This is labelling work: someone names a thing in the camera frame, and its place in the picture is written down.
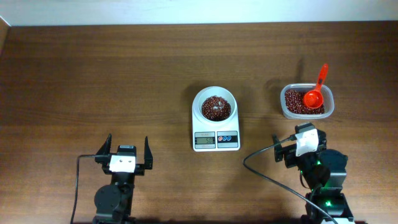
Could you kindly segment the orange plastic measuring scoop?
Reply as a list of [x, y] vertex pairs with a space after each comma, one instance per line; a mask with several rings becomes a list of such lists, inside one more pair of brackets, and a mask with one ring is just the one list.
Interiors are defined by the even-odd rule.
[[324, 99], [321, 93], [321, 89], [325, 82], [327, 74], [328, 64], [325, 63], [320, 70], [315, 88], [308, 91], [303, 97], [303, 103], [307, 108], [316, 109], [321, 107], [321, 105], [323, 104]]

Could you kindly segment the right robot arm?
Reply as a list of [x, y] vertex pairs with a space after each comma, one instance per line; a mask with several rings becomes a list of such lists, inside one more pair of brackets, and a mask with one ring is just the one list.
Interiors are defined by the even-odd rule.
[[306, 182], [311, 190], [305, 195], [307, 213], [301, 216], [300, 222], [354, 223], [354, 216], [341, 192], [347, 176], [348, 156], [327, 148], [326, 132], [312, 123], [297, 125], [290, 139], [295, 143], [283, 146], [275, 134], [272, 136], [276, 145], [275, 161], [284, 161], [287, 168], [297, 167], [300, 181]]

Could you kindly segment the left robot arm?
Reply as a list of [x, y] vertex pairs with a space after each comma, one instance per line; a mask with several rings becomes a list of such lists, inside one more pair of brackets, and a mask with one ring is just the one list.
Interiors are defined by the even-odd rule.
[[146, 170], [153, 168], [153, 155], [148, 139], [144, 142], [144, 162], [137, 162], [137, 148], [132, 145], [120, 145], [117, 152], [111, 152], [112, 135], [95, 154], [95, 162], [101, 164], [111, 183], [99, 188], [94, 197], [96, 214], [93, 223], [134, 223], [131, 218], [135, 177], [143, 176]]

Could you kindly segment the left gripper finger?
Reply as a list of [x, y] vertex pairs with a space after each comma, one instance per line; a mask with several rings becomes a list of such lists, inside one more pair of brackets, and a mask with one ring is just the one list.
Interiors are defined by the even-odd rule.
[[153, 155], [149, 147], [149, 140], [147, 136], [144, 143], [144, 167], [147, 170], [153, 169]]
[[106, 156], [110, 153], [111, 150], [111, 140], [112, 140], [112, 134], [109, 133], [108, 137], [106, 138], [104, 144], [100, 147], [100, 149], [97, 151], [96, 155], [97, 156]]

